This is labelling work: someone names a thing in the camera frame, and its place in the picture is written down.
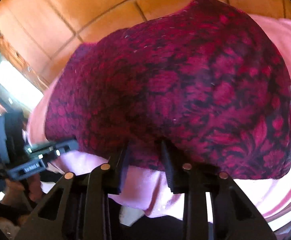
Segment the person's left hand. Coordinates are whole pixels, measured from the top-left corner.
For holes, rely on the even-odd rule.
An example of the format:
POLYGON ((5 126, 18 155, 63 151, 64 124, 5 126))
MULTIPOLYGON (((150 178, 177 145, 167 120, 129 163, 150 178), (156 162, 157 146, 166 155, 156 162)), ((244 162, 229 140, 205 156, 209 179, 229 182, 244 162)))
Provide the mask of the person's left hand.
POLYGON ((5 179, 6 187, 1 204, 17 207, 21 204, 30 205, 30 202, 39 202, 44 193, 41 189, 38 174, 27 178, 25 181, 5 179))

